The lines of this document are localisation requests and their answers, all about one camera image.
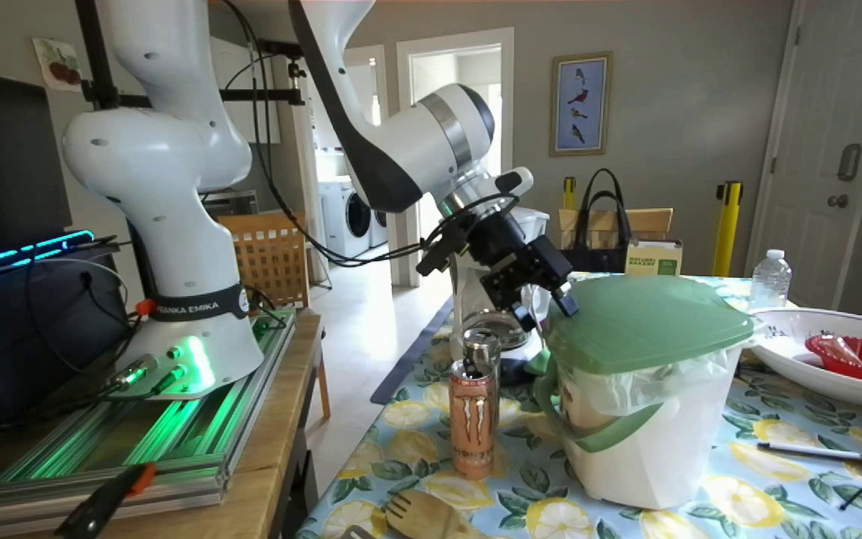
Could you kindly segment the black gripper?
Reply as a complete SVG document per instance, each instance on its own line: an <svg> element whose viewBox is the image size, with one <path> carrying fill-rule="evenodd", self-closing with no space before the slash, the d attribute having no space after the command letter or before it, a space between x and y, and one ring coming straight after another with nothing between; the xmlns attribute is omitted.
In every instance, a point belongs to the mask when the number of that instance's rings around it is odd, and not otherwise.
<svg viewBox="0 0 862 539"><path fill-rule="evenodd" d="M534 317L524 305L527 284L537 287L534 314L540 320L548 320L549 312L563 312L564 317L576 312L569 258L545 233L527 240L508 212L496 210L476 215L473 210L457 210L455 215L446 215L422 245L416 269L427 275L460 252L484 266L479 284L491 305L506 312L524 333L534 330Z"/></svg>

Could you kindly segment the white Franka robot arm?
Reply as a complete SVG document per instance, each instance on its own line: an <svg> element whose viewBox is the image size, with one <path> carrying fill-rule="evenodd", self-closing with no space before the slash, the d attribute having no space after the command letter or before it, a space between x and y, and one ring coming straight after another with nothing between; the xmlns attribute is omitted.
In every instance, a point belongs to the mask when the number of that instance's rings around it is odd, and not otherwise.
<svg viewBox="0 0 862 539"><path fill-rule="evenodd" d="M476 89L440 86L382 122L358 110L344 47L370 5L286 0L298 52L365 201L401 212L430 194L443 222L418 269L433 272L470 254L484 266L479 284L491 305L521 327L534 324L521 299L527 284L570 312L570 264L508 215L531 173L513 167L493 177L481 167L493 113ZM147 101L75 116L63 140L66 167L123 210L153 272L153 314L114 361L109 391L201 397L265 361L250 333L232 237L201 204L205 191L250 170L250 150L219 95L205 0L97 0L97 22Z"/></svg>

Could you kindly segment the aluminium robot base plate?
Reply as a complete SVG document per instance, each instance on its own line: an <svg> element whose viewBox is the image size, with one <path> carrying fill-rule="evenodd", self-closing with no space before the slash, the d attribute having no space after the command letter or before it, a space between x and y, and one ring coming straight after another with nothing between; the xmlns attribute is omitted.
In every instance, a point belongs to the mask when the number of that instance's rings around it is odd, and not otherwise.
<svg viewBox="0 0 862 539"><path fill-rule="evenodd" d="M225 489L297 320L294 308L261 314L261 367L204 397L97 402L51 421L0 432L0 504L88 495L130 465L153 465L157 483L192 472Z"/></svg>

